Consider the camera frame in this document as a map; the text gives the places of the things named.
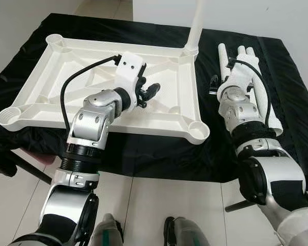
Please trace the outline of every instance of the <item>white wall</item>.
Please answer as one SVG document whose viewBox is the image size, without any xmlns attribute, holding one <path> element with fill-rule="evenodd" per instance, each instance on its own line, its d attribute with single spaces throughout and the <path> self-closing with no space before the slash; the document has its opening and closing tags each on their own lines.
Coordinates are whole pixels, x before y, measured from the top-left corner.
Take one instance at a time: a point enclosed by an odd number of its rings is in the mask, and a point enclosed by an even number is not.
<svg viewBox="0 0 308 246">
<path fill-rule="evenodd" d="M 0 72 L 48 14 L 73 14 L 82 1 L 0 0 Z"/>
<path fill-rule="evenodd" d="M 133 0 L 133 20 L 191 26 L 196 0 Z M 283 40 L 308 89 L 308 0 L 207 0 L 204 28 Z"/>
</svg>

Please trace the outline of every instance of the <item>white plastic tray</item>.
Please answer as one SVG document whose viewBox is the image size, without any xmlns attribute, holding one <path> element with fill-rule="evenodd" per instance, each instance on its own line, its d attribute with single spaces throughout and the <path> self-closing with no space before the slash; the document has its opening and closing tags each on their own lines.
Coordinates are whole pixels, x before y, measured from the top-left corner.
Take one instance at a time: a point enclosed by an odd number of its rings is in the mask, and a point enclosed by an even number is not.
<svg viewBox="0 0 308 246">
<path fill-rule="evenodd" d="M 64 81 L 91 63 L 129 51 L 147 63 L 145 86 L 160 83 L 161 90 L 147 102 L 147 108 L 123 112 L 110 131 L 184 137 L 196 145 L 208 138 L 209 128 L 199 113 L 194 55 L 185 55 L 177 48 L 69 39 L 58 34 L 48 36 L 46 41 L 46 50 L 14 103 L 0 112 L 0 125 L 7 130 L 25 126 L 64 128 L 60 106 Z M 70 123 L 86 96 L 114 89 L 115 70 L 113 62 L 107 63 L 68 85 L 65 102 Z"/>
</svg>

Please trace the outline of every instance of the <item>table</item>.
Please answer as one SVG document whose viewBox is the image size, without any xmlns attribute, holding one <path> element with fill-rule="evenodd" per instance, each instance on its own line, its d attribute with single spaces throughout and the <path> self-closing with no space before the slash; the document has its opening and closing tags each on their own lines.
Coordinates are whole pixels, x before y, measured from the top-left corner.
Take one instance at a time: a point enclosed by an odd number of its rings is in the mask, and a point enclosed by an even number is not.
<svg viewBox="0 0 308 246">
<path fill-rule="evenodd" d="M 68 38 L 182 48 L 189 28 L 50 14 L 0 73 L 0 111 L 12 104 L 46 48 L 46 36 L 52 33 Z M 182 138 L 109 133 L 100 170 L 194 181 L 227 182 L 237 177 L 232 141 L 218 114 L 218 101 L 208 93 L 210 78 L 220 74 L 219 43 L 225 43 L 233 57 L 239 45 L 254 48 L 275 113 L 284 128 L 278 140 L 302 167 L 308 187 L 308 91 L 282 41 L 207 29 L 201 35 L 195 67 L 200 113 L 210 128 L 209 138 L 194 146 Z M 60 156 L 65 150 L 65 130 L 26 127 L 8 132 L 0 126 L 0 158 L 6 165 L 14 165 L 5 153 L 15 148 Z"/>
</svg>

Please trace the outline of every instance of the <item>silver joint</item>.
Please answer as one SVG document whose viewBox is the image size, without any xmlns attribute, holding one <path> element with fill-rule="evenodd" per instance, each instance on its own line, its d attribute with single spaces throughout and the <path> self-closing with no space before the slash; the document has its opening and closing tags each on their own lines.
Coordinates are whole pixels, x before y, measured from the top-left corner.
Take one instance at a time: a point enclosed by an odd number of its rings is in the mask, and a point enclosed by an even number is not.
<svg viewBox="0 0 308 246">
<path fill-rule="evenodd" d="M 229 132 L 249 121 L 264 122 L 256 105 L 250 102 L 241 88 L 226 88 L 221 96 L 219 114 L 225 119 Z"/>
<path fill-rule="evenodd" d="M 84 188 L 85 185 L 89 188 L 96 189 L 99 181 L 99 175 L 93 173 L 79 173 L 73 171 L 67 171 L 63 169 L 56 169 L 53 183 L 57 185 L 63 185 L 74 188 Z"/>
<path fill-rule="evenodd" d="M 74 117 L 67 143 L 104 150 L 109 126 L 121 112 L 122 99 L 114 90 L 86 97 Z"/>
<path fill-rule="evenodd" d="M 256 138 L 252 139 L 250 141 L 247 141 L 243 144 L 241 144 L 236 149 L 236 154 L 239 155 L 240 152 L 243 150 L 246 150 L 246 148 L 249 148 L 249 146 L 252 147 L 254 151 L 260 151 L 260 150 L 277 150 L 280 153 L 280 156 L 289 156 L 288 152 L 282 148 L 279 141 L 272 138 Z"/>
</svg>

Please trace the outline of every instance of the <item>black cable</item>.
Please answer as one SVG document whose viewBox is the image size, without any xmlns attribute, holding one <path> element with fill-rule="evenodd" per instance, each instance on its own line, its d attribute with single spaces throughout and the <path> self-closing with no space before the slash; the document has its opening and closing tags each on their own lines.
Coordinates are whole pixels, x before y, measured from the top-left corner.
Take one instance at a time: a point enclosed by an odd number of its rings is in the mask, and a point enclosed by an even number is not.
<svg viewBox="0 0 308 246">
<path fill-rule="evenodd" d="M 115 61 L 115 64 L 119 64 L 119 61 L 121 60 L 121 56 L 120 55 L 115 55 L 115 56 L 111 56 L 109 58 L 106 58 L 106 59 L 103 59 L 103 60 L 100 60 L 94 64 L 91 64 L 83 69 L 81 69 L 80 71 L 76 72 L 75 74 L 73 74 L 72 76 L 70 76 L 63 84 L 62 86 L 62 89 L 61 89 L 61 108 L 62 108 L 62 114 L 63 114 L 63 118 L 64 118 L 64 123 L 65 123 L 65 127 L 66 127 L 66 130 L 67 130 L 67 134 L 69 133 L 70 131 L 70 124 L 68 122 L 68 118 L 67 118 L 67 113 L 66 113 L 66 109 L 65 109 L 65 103 L 64 103 L 64 96 L 65 96 L 65 90 L 66 90 L 66 87 L 68 86 L 68 84 L 76 77 L 78 77 L 79 75 L 83 74 L 84 72 L 96 67 L 96 66 L 99 66 L 101 64 L 104 64 L 104 63 L 107 63 L 111 60 L 114 60 Z"/>
<path fill-rule="evenodd" d="M 244 65 L 248 66 L 261 79 L 262 84 L 265 87 L 266 94 L 267 94 L 268 105 L 267 105 L 267 113 L 266 113 L 266 118 L 265 118 L 265 125 L 269 128 L 268 121 L 269 121 L 269 115 L 271 114 L 272 99 L 271 99 L 271 94 L 269 92 L 268 84 L 266 83 L 266 81 L 264 80 L 262 75 L 259 73 L 259 71 L 254 66 L 252 66 L 251 64 L 249 64 L 249 63 L 247 63 L 245 61 L 242 61 L 242 60 L 237 60 L 235 58 L 229 58 L 228 60 L 229 60 L 229 63 L 231 63 L 232 66 L 235 63 L 240 63 L 240 64 L 244 64 Z"/>
</svg>

